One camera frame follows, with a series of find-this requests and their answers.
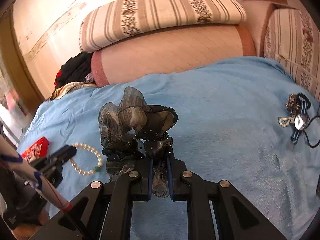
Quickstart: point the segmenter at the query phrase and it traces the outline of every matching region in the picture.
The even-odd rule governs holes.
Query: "metal screw cap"
[[[182,176],[185,178],[190,178],[192,176],[192,172],[191,171],[184,171],[182,173]]]
[[[129,172],[129,177],[131,177],[131,178],[138,177],[138,175],[139,175],[139,172],[137,172],[137,171],[130,171]]]
[[[221,185],[221,187],[229,187],[230,182],[227,180],[222,180],[222,181],[220,181],[220,185]]]
[[[99,188],[101,186],[101,183],[99,181],[94,181],[91,183],[92,188]]]

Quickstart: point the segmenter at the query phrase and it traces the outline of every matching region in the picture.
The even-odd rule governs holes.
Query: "pillow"
[[[91,70],[98,87],[151,73],[183,72],[221,59],[255,56],[243,26],[192,25],[157,30],[95,51]]]
[[[276,9],[268,23],[264,55],[284,66],[294,81],[320,101],[320,32],[307,12]]]
[[[80,49],[94,52],[152,30],[203,23],[239,24],[246,13],[236,0],[116,0],[90,12],[80,28]]]
[[[247,21],[244,26],[251,34],[256,49],[256,55],[263,57],[263,44],[266,29],[276,5],[269,1],[243,1],[242,6],[247,12]]]

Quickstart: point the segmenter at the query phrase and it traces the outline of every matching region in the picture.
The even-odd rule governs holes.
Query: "pearl necklace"
[[[280,117],[278,119],[279,125],[282,127],[288,127],[290,123],[294,123],[293,117]]]
[[[76,147],[76,148],[81,148],[81,149],[84,149],[84,150],[88,150],[89,152],[92,152],[98,158],[98,165],[95,166],[94,170],[90,170],[90,171],[84,171],[81,168],[79,168],[79,166],[76,164],[75,160],[73,158],[71,158],[69,160],[71,162],[71,165],[75,168],[76,171],[78,171],[78,173],[80,175],[89,176],[89,175],[94,174],[97,171],[100,171],[101,167],[103,166],[102,158],[101,158],[100,153],[95,148],[93,148],[93,147],[91,147],[89,145],[86,145],[84,143],[75,143],[72,146]]]

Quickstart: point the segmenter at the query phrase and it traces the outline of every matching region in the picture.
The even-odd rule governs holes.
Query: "blanket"
[[[150,74],[138,80],[83,88],[38,109],[18,152],[42,136],[50,141],[49,153],[65,144],[86,143],[102,150],[100,108],[119,105],[124,88],[141,91],[148,104],[173,107],[179,116],[169,130],[177,159],[203,179],[229,180],[287,239],[299,239],[320,207],[316,185],[320,149],[311,149],[303,136],[290,141],[292,127],[283,128],[278,117],[288,116],[285,103],[291,93],[302,92],[311,101],[312,117],[318,103],[271,59],[240,57],[183,73]],[[308,128],[311,143],[320,137],[319,121]],[[97,158],[84,150],[77,164],[92,169]],[[94,180],[109,181],[105,169],[80,176],[64,165],[58,190],[71,200]],[[48,207],[50,215],[57,210]],[[153,197],[135,202],[131,239],[187,239],[187,204]]]

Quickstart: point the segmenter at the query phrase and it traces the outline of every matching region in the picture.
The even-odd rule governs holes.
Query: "striped ribbon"
[[[300,114],[305,115],[307,112],[307,102],[305,101],[305,99],[301,98],[301,107],[300,107]],[[290,137],[291,141],[293,142],[294,145],[296,145],[298,143],[298,139],[300,134],[302,134],[302,131],[299,131],[298,129],[296,129],[293,133],[293,135]]]

